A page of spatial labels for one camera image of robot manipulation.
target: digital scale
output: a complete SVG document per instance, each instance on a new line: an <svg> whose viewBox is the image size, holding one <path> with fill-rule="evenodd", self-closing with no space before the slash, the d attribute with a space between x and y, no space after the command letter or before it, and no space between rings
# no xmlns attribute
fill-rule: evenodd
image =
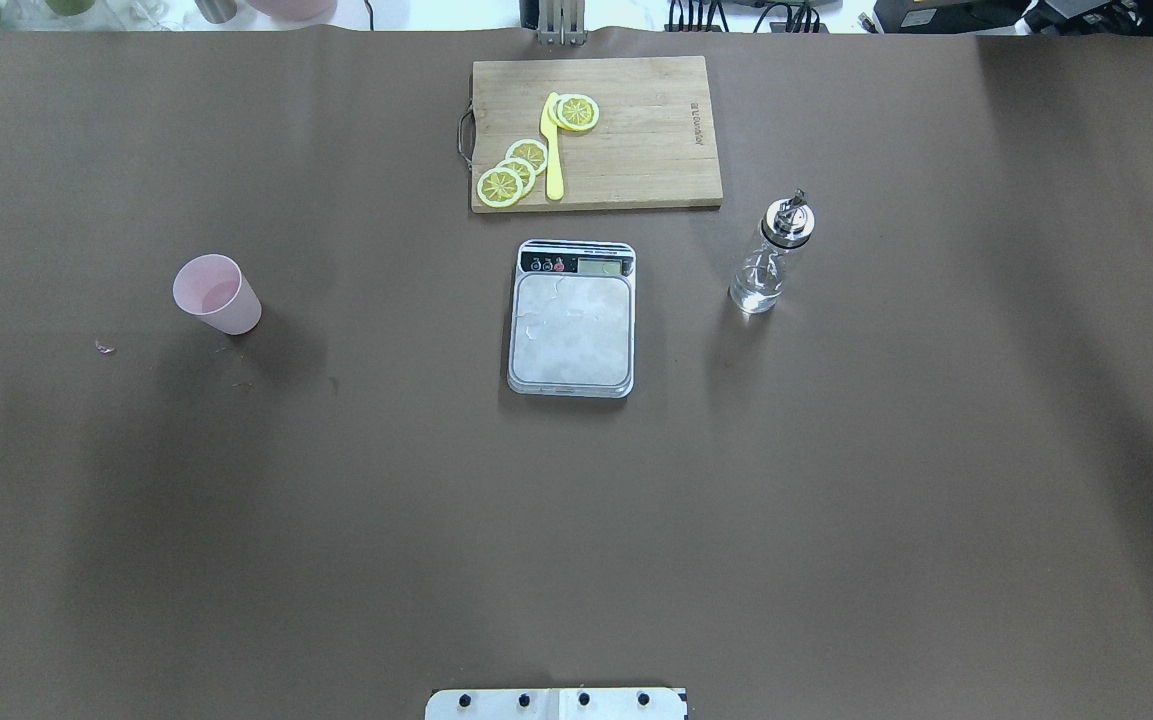
<svg viewBox="0 0 1153 720"><path fill-rule="evenodd" d="M625 397L634 388L634 249L624 242L518 246L508 387L525 395Z"/></svg>

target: glass bottle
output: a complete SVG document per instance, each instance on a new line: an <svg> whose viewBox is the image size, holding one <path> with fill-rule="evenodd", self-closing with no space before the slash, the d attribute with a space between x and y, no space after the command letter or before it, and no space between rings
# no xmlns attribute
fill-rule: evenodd
<svg viewBox="0 0 1153 720"><path fill-rule="evenodd" d="M745 313L764 313L781 298L781 286L790 267L812 240L815 215L808 193L773 202L754 231L753 249L736 267L728 294Z"/></svg>

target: yellow knife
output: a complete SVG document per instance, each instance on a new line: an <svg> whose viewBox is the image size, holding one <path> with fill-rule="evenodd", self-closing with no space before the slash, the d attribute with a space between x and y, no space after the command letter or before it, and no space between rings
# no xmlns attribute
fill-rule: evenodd
<svg viewBox="0 0 1153 720"><path fill-rule="evenodd" d="M550 92L545 105L540 110L540 135L549 143L549 165L545 168L545 197L563 200L563 166L558 160L558 126L549 115L549 110L558 100L557 92Z"/></svg>

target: white surface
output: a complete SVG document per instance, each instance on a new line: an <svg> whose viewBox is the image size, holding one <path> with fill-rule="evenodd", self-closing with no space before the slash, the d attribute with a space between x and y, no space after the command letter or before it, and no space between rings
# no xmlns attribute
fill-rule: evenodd
<svg viewBox="0 0 1153 720"><path fill-rule="evenodd" d="M684 720L687 703L671 688L464 689L439 691L425 703L425 720ZM527 707L518 696L527 693ZM580 705L580 693L589 695ZM640 705L639 693L649 702ZM470 705L461 707L461 696Z"/></svg>
<svg viewBox="0 0 1153 720"><path fill-rule="evenodd" d="M228 23L208 23L193 0L106 0L127 29L293 29L312 24L333 24L348 29L367 29L367 8L362 0L337 0L332 10L303 22L274 20L257 13L244 0L238 0L239 14ZM820 20L829 32L864 32L858 15L873 15L873 0L832 0L817 3ZM518 0L371 0L375 24L384 29L493 29L518 27ZM732 32L751 32L763 9L747 5L723 5ZM759 32L769 31L768 23L783 22L785 10L773 9ZM669 22L668 0L590 0L585 5L586 29L626 27L635 29L664 29Z"/></svg>
<svg viewBox="0 0 1153 720"><path fill-rule="evenodd" d="M224 255L189 260L172 283L172 297L180 309L224 333L243 333L259 323L261 305L251 283Z"/></svg>

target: wooden cutting board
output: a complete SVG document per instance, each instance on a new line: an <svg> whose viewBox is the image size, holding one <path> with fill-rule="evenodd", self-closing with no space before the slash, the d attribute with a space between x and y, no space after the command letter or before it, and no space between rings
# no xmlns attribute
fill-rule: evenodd
<svg viewBox="0 0 1153 720"><path fill-rule="evenodd" d="M544 174L517 205L488 208L478 177L523 137L544 142L540 110L550 92L589 95L590 132L559 132L563 200L545 197ZM722 205L718 147L704 59L515 60L474 63L475 213Z"/></svg>

